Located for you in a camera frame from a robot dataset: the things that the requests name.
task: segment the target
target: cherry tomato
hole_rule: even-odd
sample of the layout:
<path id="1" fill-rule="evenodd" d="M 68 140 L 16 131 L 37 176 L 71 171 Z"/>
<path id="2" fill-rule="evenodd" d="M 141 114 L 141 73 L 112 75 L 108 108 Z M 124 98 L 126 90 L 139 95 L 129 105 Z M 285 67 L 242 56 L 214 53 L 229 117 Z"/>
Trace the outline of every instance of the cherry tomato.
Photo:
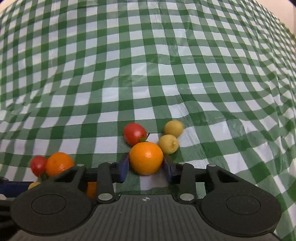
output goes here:
<path id="1" fill-rule="evenodd" d="M 141 141 L 145 141 L 147 132 L 141 125 L 130 123 L 124 128 L 123 135 L 126 142 L 131 146 L 134 146 Z"/>
<path id="2" fill-rule="evenodd" d="M 44 172 L 47 159 L 43 156 L 35 156 L 30 161 L 30 168 L 35 176 L 39 177 L 41 173 Z"/>

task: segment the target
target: mandarin orange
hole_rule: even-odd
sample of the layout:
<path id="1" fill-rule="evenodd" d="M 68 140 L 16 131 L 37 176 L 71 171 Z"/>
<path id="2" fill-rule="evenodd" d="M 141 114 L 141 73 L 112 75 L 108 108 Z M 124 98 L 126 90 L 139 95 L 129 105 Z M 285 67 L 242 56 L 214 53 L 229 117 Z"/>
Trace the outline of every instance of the mandarin orange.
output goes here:
<path id="1" fill-rule="evenodd" d="M 87 183 L 87 190 L 86 195 L 89 198 L 96 198 L 96 182 L 88 182 Z"/>
<path id="2" fill-rule="evenodd" d="M 54 177 L 73 166 L 74 161 L 68 154 L 57 152 L 48 158 L 45 172 L 50 177 Z"/>
<path id="3" fill-rule="evenodd" d="M 150 175 L 159 170 L 163 162 L 163 152 L 152 142 L 140 142 L 130 150 L 129 161 L 137 173 Z"/>

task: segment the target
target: green gingham tablecloth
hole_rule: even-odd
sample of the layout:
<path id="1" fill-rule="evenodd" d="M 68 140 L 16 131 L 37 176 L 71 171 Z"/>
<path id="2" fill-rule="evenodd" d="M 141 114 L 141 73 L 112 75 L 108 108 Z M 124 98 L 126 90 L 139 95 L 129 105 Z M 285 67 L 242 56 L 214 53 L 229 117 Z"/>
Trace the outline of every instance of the green gingham tablecloth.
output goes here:
<path id="1" fill-rule="evenodd" d="M 295 37 L 261 5 L 18 0 L 0 25 L 0 176 L 34 181 L 32 156 L 57 151 L 88 167 L 117 161 L 125 125 L 157 142 L 177 119 L 172 159 L 267 190 L 282 207 L 276 233 L 296 240 Z M 129 173 L 115 189 L 166 185 L 161 172 Z"/>

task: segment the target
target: checkered tablecloth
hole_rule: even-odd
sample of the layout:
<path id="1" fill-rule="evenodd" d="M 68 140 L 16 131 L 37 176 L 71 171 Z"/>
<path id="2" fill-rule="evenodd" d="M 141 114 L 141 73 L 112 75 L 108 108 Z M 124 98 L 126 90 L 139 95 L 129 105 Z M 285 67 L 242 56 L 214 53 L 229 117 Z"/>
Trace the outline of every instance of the checkered tablecloth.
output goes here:
<path id="1" fill-rule="evenodd" d="M 252 0 L 18 0 L 0 18 L 0 176 L 61 151 L 96 167 L 185 126 L 175 162 L 215 163 L 273 194 L 296 240 L 295 37 Z M 115 189 L 166 193 L 163 173 Z M 204 187 L 197 184 L 199 196 Z"/>

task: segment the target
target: yellow fruit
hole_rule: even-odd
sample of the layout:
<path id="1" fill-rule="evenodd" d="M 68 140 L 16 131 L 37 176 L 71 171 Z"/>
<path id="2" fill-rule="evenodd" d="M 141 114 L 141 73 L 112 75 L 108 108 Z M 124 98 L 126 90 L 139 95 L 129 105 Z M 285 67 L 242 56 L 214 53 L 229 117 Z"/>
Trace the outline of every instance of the yellow fruit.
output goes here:
<path id="1" fill-rule="evenodd" d="M 182 122 L 178 120 L 171 120 L 165 124 L 164 134 L 165 135 L 173 135 L 175 137 L 179 137 L 183 133 L 184 127 Z"/>
<path id="2" fill-rule="evenodd" d="M 158 146 L 161 148 L 164 154 L 174 153 L 178 147 L 179 143 L 175 136 L 173 135 L 164 135 L 158 141 Z"/>
<path id="3" fill-rule="evenodd" d="M 39 185 L 39 184 L 40 184 L 40 182 L 31 183 L 30 186 L 28 186 L 28 190 L 35 187 L 35 186 L 37 186 L 37 185 Z"/>

